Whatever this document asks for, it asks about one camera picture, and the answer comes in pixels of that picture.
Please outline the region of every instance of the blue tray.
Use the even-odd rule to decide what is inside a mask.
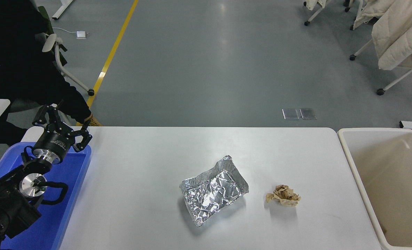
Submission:
[[[22,164],[20,156],[24,147],[34,142],[20,142],[11,146],[0,160],[0,177]],[[38,210],[41,217],[30,228],[15,236],[6,237],[1,249],[13,250],[57,250],[63,241],[68,221],[81,189],[82,181],[89,167],[92,150],[87,146],[81,152],[70,149],[63,162],[53,165],[52,170],[45,174],[45,178],[52,182],[64,182],[68,185],[68,192],[64,200],[54,206],[40,205]],[[61,189],[48,188],[44,193],[45,200],[56,200]]]

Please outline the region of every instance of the chair wheel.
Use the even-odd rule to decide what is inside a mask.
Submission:
[[[383,95],[383,94],[385,94],[385,90],[383,90],[383,89],[378,89],[378,90],[376,91],[376,94],[377,94],[377,95]]]

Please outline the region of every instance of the white cable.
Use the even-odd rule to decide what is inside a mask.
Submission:
[[[58,29],[58,30],[64,30],[65,32],[68,32],[68,33],[76,33],[76,31],[70,32],[70,31],[65,30],[65,29],[63,29],[63,28],[60,28],[60,27],[52,27],[52,28],[55,28],[55,29]]]

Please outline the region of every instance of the crumpled foil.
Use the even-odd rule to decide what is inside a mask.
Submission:
[[[223,207],[249,193],[248,183],[226,155],[215,166],[180,184],[187,210],[195,226],[201,226]]]

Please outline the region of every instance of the trash bin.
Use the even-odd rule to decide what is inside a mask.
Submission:
[[[343,128],[349,166],[383,249],[412,249],[412,130]]]

